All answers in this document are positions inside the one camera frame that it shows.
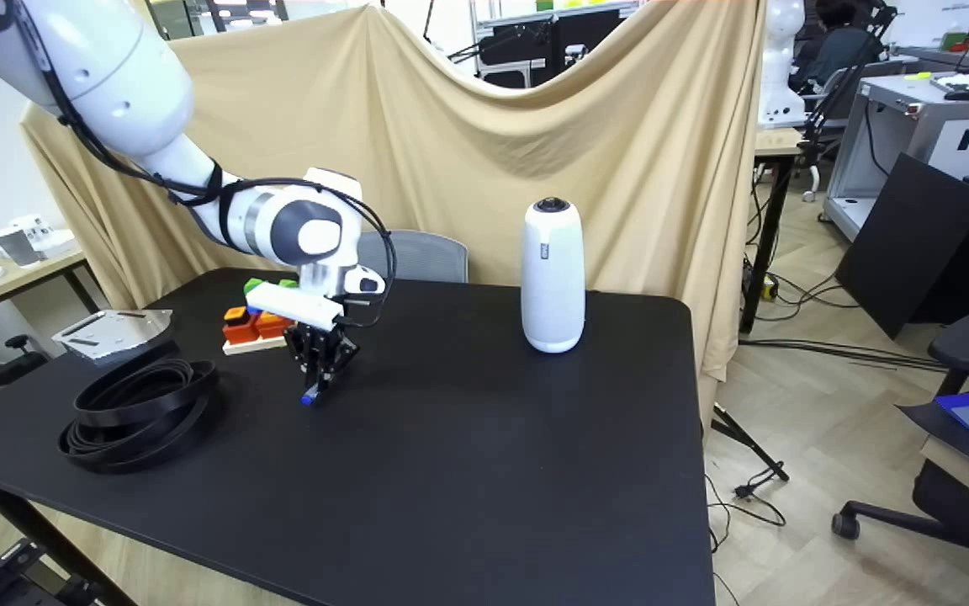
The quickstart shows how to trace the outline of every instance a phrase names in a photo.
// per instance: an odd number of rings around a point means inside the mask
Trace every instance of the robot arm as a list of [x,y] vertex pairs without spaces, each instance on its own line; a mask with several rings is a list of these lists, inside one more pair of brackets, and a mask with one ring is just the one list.
[[355,266],[361,220],[385,231],[361,184],[334,170],[223,170],[186,134],[186,68],[124,0],[0,0],[0,78],[61,115],[105,165],[168,189],[215,243],[298,270],[298,290],[250,290],[250,304],[329,332],[348,296],[386,290]]

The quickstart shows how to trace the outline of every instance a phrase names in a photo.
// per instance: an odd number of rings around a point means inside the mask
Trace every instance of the floor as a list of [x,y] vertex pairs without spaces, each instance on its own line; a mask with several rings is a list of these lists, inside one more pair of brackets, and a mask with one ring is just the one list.
[[[910,326],[899,339],[831,290],[824,304],[788,305],[795,287],[831,275],[844,243],[819,223],[819,203],[788,203],[773,272],[776,304],[760,305],[749,339],[829,339],[921,352],[933,326]],[[969,606],[969,552],[885,524],[862,524],[858,542],[833,538],[829,522],[847,499],[910,504],[921,430],[895,404],[920,404],[938,372],[866,364],[805,349],[739,345],[721,404],[792,471],[766,481],[760,503],[733,503],[733,487],[765,471],[760,458],[710,430],[707,503],[718,546],[718,606]],[[286,598],[197,568],[159,550],[77,517],[46,511],[137,602],[257,602]],[[17,532],[0,517],[0,552]]]

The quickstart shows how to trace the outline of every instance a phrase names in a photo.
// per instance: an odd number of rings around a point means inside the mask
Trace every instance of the black cable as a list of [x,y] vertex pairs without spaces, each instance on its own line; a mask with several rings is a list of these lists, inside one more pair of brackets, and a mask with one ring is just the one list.
[[773,477],[772,468],[749,473],[745,483],[733,487],[736,499],[749,499],[760,483],[766,483]]
[[776,504],[772,504],[766,499],[747,494],[745,503],[753,503],[753,504],[766,508],[772,515],[753,511],[753,508],[736,504],[736,503],[729,503],[729,508],[739,511],[739,515],[747,515],[747,517],[756,517],[756,522],[765,522],[765,524],[773,524],[773,529],[784,529],[784,524],[788,524],[788,515],[784,515]]
[[875,167],[883,170],[883,174],[889,174],[889,167],[883,165],[883,158],[879,158],[879,141],[875,141],[875,124],[868,122],[868,97],[862,97],[862,122],[866,122],[866,137],[868,137],[868,158],[875,162]]
[[729,595],[733,606],[739,606],[739,598],[733,595],[733,590],[726,586],[726,579],[714,568],[718,582],[724,586],[724,593]]
[[710,483],[710,490],[714,490],[710,508],[724,508],[724,532],[721,532],[721,536],[714,532],[714,522],[710,522],[710,552],[718,556],[718,550],[729,538],[729,508],[726,508],[726,503],[721,499],[718,481],[714,481],[710,473],[707,473],[707,483]]
[[165,342],[89,384],[57,445],[89,471],[122,473],[182,455],[218,409],[218,370]]
[[801,296],[797,305],[820,304],[820,305],[833,305],[833,311],[858,311],[858,304],[824,299],[824,293],[841,290],[839,283],[831,283],[833,275],[824,275],[813,287],[801,287],[801,283],[795,283],[795,278],[788,278],[781,272],[773,272],[773,275],[776,275],[781,287],[788,287],[788,290],[795,290]]
[[760,313],[756,320],[765,320],[765,323],[788,323],[788,320],[795,320],[809,304],[820,304],[820,305],[833,305],[833,311],[858,311],[858,304],[824,299],[824,293],[841,290],[839,283],[831,283],[833,275],[824,275],[824,278],[819,278],[813,287],[797,287],[795,278],[788,278],[788,275],[781,275],[781,272],[772,272],[772,275],[776,278],[776,304],[784,304],[784,305],[792,305],[792,311],[781,313],[781,317],[765,317],[765,313]]
[[938,364],[933,357],[902,357],[895,349],[847,345],[847,342],[829,342],[829,339],[739,339],[739,342],[745,345],[766,345],[766,349],[805,349],[805,352],[824,352],[824,357],[847,357],[847,361],[911,366],[911,370],[936,370],[936,372],[947,370],[947,364]]
[[749,223],[747,223],[747,244],[756,244],[756,238],[760,238],[760,229],[765,229],[765,200],[756,194],[756,182],[753,182],[753,189],[749,189],[749,200],[753,200],[753,215],[749,215]]

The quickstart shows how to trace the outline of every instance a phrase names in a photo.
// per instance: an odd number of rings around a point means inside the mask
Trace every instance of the beige curtain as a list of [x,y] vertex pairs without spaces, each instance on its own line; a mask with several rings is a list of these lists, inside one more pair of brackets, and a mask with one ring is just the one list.
[[[760,3],[655,0],[535,92],[458,78],[375,8],[176,51],[196,78],[188,134],[229,170],[348,170],[386,224],[465,243],[482,283],[517,278],[528,203],[576,203],[596,290],[692,311],[707,409],[736,345],[756,48]],[[22,127],[114,305],[257,266],[102,167],[55,116]]]

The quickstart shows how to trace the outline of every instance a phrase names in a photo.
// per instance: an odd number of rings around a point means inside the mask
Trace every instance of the black table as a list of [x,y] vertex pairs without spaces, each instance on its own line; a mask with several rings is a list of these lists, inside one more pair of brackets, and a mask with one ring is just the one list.
[[579,349],[542,357],[516,290],[407,283],[325,406],[304,406],[286,349],[218,352],[246,275],[156,304],[229,400],[186,458],[74,468],[57,430],[90,378],[71,357],[0,397],[0,511],[110,602],[128,595],[26,503],[305,602],[714,602],[683,304],[592,293]]

